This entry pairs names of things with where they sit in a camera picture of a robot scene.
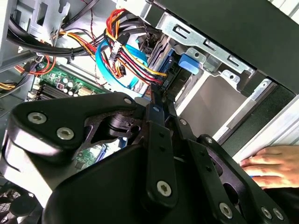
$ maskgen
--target red cable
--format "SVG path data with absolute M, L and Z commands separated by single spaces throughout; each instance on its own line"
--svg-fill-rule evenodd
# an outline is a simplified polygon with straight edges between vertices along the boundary
M 125 55 L 124 53 L 122 53 L 122 52 L 121 52 L 121 55 L 122 55 L 123 57 L 125 57 L 128 61 L 130 61 L 130 62 L 134 65 L 134 67 L 135 67 L 140 73 L 142 73 L 148 80 L 151 80 L 151 81 L 154 81 L 154 82 L 157 82 L 157 83 L 161 84 L 161 81 L 160 81 L 160 80 L 154 79 L 154 78 L 152 78 L 152 77 L 149 77 L 147 74 L 145 74 L 144 71 L 142 71 L 138 66 L 136 66 L 136 65 L 134 64 L 134 62 L 132 61 L 131 58 L 129 58 L 128 56 L 126 56 L 126 55 Z

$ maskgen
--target blue tab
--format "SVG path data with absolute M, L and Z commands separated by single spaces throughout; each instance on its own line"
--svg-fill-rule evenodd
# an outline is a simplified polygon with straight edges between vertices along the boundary
M 181 56 L 178 65 L 194 75 L 199 72 L 199 62 L 195 61 L 193 58 L 190 58 L 185 54 Z

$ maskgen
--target metal bracket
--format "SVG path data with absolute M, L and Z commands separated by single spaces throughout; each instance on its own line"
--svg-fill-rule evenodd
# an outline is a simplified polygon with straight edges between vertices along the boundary
M 240 74 L 247 71 L 252 75 L 255 72 L 253 68 L 168 13 L 163 14 L 156 28 L 183 45 L 203 49 Z
M 28 33 L 52 45 L 56 44 L 57 33 L 63 19 L 67 16 L 70 4 L 61 10 L 60 4 L 53 0 L 36 0 Z

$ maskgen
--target yellow wire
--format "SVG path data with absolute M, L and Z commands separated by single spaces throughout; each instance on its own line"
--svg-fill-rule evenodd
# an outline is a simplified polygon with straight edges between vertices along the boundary
M 7 88 L 10 88 L 10 87 L 15 87 L 15 85 L 8 85 L 8 84 L 5 84 L 5 83 L 0 83 L 1 85 L 7 87 Z
M 116 22 L 116 28 L 115 28 L 115 38 L 117 39 L 118 38 L 118 29 L 120 27 L 120 21 L 118 20 Z
M 144 82 L 146 85 L 149 85 L 149 83 L 147 83 L 145 80 L 142 80 L 142 79 L 140 79 L 137 75 L 136 75 L 136 73 L 133 71 L 133 70 L 131 70 L 127 65 L 126 65 L 126 63 L 124 63 L 121 59 L 118 59 L 118 61 L 123 65 L 123 66 L 125 66 L 129 71 L 131 71 L 139 80 L 141 80 L 142 82 Z
M 116 41 L 116 39 L 111 36 L 108 32 L 107 33 L 107 36 L 109 36 L 113 41 Z M 148 67 L 146 67 L 144 64 L 142 64 L 141 62 L 139 62 L 138 60 L 136 60 L 134 58 L 134 56 L 126 49 L 125 46 L 122 46 L 122 48 L 124 49 L 124 51 L 130 56 L 130 58 L 132 60 L 134 60 L 137 64 L 139 64 L 139 66 L 143 67 L 144 69 L 146 69 L 147 71 L 149 71 L 150 73 L 153 73 L 155 75 L 158 75 L 158 76 L 167 76 L 165 73 L 161 73 L 161 72 L 157 72 L 157 71 L 153 71 L 152 69 L 149 69 Z
M 94 58 L 94 54 L 90 51 L 90 49 L 85 45 L 85 43 L 83 43 L 82 41 L 80 41 L 80 39 L 78 39 L 76 36 L 72 35 L 72 33 L 66 33 L 66 32 L 60 32 L 61 34 L 66 34 L 67 36 L 72 36 L 74 39 L 76 39 L 79 43 L 82 44 L 82 46 L 88 51 L 88 53 Z
M 1 86 L 1 84 L 0 84 L 0 88 L 1 89 L 4 89 L 4 90 L 11 90 L 11 89 L 13 89 L 14 87 L 12 87 L 12 86 L 10 86 L 10 87 L 5 87 L 5 86 Z

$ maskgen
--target capacitor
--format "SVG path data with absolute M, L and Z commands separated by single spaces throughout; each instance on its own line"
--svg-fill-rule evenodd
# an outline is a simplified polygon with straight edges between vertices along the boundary
M 78 91 L 76 91 L 75 93 L 74 93 L 74 95 L 73 95 L 74 97 L 78 97 L 79 95 L 78 95 Z
M 74 87 L 74 83 L 73 82 L 68 82 L 67 86 L 70 87 L 70 88 L 73 88 Z
M 65 84 L 67 84 L 69 82 L 69 80 L 68 80 L 68 78 L 63 78 L 62 82 L 65 83 Z
M 70 95 L 70 96 L 73 96 L 75 92 L 76 92 L 75 89 L 70 89 L 70 90 L 69 90 L 69 95 Z
M 67 86 L 66 86 L 66 87 L 64 88 L 64 93 L 68 93 L 69 90 L 70 90 L 70 87 L 67 87 Z

